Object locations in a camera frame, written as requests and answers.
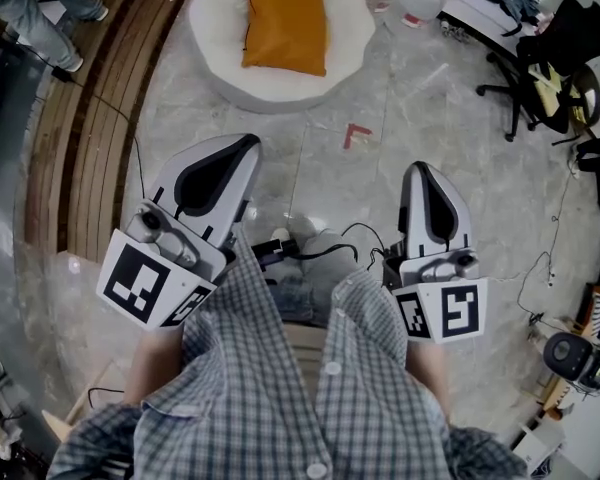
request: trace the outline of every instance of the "white pouf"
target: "white pouf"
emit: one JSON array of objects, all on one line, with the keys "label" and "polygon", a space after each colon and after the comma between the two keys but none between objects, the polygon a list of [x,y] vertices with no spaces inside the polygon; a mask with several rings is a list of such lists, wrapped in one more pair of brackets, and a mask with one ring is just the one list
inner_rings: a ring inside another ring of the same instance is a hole
[{"label": "white pouf", "polygon": [[285,69],[242,67],[248,0],[191,0],[193,44],[213,87],[227,100],[259,113],[298,112],[326,100],[358,71],[375,31],[365,0],[324,0],[329,47],[325,77]]}]

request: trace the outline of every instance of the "orange pillow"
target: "orange pillow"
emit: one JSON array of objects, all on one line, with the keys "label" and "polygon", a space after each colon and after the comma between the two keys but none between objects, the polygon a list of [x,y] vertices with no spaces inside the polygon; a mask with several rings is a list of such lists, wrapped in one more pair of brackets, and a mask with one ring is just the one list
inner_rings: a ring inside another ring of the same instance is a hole
[{"label": "orange pillow", "polygon": [[322,0],[249,0],[242,66],[325,76],[327,17]]}]

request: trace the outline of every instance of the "checkered shirt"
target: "checkered shirt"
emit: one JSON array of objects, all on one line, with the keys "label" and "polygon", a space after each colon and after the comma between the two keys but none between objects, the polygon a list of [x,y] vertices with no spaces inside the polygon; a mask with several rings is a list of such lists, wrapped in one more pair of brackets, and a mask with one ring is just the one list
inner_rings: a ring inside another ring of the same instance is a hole
[{"label": "checkered shirt", "polygon": [[449,427],[405,371],[404,324],[366,271],[333,291],[315,407],[258,264],[241,261],[186,322],[183,371],[141,407],[92,413],[49,478],[507,479],[526,468]]}]

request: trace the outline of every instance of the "marble floor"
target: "marble floor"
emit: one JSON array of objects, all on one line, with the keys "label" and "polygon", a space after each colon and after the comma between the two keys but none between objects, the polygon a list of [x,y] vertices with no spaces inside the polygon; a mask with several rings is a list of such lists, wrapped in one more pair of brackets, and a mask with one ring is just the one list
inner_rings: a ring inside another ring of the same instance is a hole
[{"label": "marble floor", "polygon": [[[396,229],[401,180],[415,160],[440,169],[468,202],[483,275],[490,276],[484,336],[448,347],[454,421],[510,435],[534,410],[520,387],[537,373],[540,357],[526,343],[527,315],[516,305],[524,274],[552,245],[553,286],[546,256],[530,273],[522,303],[547,315],[575,314],[584,283],[600,261],[600,214],[588,176],[570,178],[567,146],[553,132],[522,124],[505,142],[508,101],[480,98],[475,86],[501,83],[487,49],[441,35],[437,24],[401,37],[379,27],[364,68],[327,103],[307,112],[262,116],[215,94],[197,71],[180,15],[165,44],[142,110],[138,141],[149,186],[173,154],[219,134],[251,132],[265,160],[244,226],[254,243],[279,226],[300,231],[304,217],[317,228],[366,222],[385,243]],[[350,123],[368,128],[344,149]],[[123,223],[141,196],[135,151],[129,165]],[[375,246],[362,228],[350,238],[368,262]],[[120,387],[130,366],[135,327],[96,299],[98,267],[61,254],[46,259],[44,290],[64,375],[74,392],[112,360]]]}]

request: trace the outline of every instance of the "office chair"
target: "office chair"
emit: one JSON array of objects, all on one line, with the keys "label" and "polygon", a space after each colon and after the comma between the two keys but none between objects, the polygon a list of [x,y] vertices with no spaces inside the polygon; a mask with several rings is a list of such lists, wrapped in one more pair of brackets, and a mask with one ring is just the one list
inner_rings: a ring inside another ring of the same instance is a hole
[{"label": "office chair", "polygon": [[[505,66],[494,52],[487,55],[487,61],[495,62],[504,75],[507,87],[480,85],[476,88],[480,96],[492,91],[507,94],[513,99],[513,122],[511,132],[505,134],[505,139],[513,142],[518,131],[521,108],[531,119],[527,125],[529,130],[533,131],[543,123],[558,133],[567,133],[569,107],[582,105],[581,98],[570,96],[574,75],[586,62],[600,56],[600,6],[594,2],[585,8],[577,0],[563,0],[547,29],[537,36],[522,37],[516,52],[518,58],[514,70]],[[564,78],[562,91],[558,94],[559,108],[552,116],[547,116],[544,110],[533,83],[536,78],[528,73],[529,66],[533,64],[540,64],[541,70],[547,74],[548,64],[551,64]],[[593,114],[590,117],[596,117],[596,112]]]}]

